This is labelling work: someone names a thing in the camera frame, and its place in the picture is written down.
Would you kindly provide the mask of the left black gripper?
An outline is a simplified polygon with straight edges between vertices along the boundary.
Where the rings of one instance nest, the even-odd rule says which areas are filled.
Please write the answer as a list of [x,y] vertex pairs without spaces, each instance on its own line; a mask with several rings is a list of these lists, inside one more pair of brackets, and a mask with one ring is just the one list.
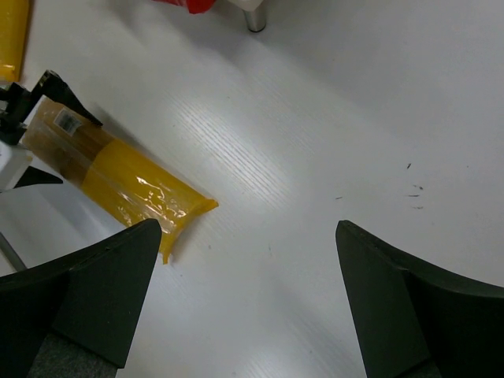
[[[69,85],[52,70],[46,70],[31,91],[18,83],[1,86],[1,141],[16,146],[26,132],[25,121],[42,96],[57,102],[101,127],[102,122],[90,113],[76,97]],[[28,166],[15,188],[40,184],[62,184],[63,180],[51,173]]]

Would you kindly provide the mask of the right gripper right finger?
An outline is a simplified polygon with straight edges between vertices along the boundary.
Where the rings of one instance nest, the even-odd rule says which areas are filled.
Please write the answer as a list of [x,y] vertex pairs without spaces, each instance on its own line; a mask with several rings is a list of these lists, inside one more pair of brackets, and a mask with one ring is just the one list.
[[501,377],[503,289],[341,220],[335,243],[368,377]]

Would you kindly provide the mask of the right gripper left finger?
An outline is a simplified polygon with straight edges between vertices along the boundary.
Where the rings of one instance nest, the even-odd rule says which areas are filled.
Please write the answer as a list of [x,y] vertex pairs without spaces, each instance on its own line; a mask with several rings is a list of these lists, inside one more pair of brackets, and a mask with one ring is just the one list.
[[1,278],[3,377],[115,377],[126,365],[158,258],[143,220],[99,243]]

